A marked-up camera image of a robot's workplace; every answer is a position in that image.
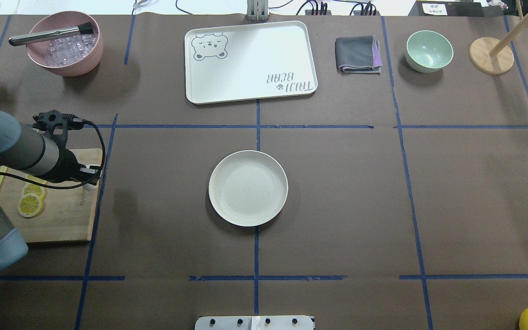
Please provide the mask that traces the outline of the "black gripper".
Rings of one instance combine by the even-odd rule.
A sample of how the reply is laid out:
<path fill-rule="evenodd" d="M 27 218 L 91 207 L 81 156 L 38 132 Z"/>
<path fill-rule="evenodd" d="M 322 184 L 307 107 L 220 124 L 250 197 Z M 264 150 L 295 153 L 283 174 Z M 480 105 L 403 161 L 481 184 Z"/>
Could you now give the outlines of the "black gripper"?
<path fill-rule="evenodd" d="M 82 166 L 73 152 L 61 149 L 53 167 L 53 182 L 85 182 L 87 178 L 99 178 L 100 166 Z"/>

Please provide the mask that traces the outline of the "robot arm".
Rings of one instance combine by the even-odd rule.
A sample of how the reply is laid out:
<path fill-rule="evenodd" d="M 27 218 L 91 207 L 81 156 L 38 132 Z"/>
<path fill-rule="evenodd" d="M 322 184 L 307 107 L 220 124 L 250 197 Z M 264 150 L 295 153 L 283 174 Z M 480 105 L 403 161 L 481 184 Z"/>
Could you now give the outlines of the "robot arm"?
<path fill-rule="evenodd" d="M 106 148 L 99 128 L 92 121 L 57 110 L 39 113 L 31 127 L 0 111 L 0 192 L 4 177 L 24 182 L 17 205 L 27 206 L 20 215 L 32 218 L 44 209 L 47 189 L 69 190 L 95 186 L 105 166 Z M 70 130 L 94 127 L 100 140 L 100 159 L 84 165 L 66 146 Z M 28 252 L 19 229 L 0 206 L 0 271 Z"/>

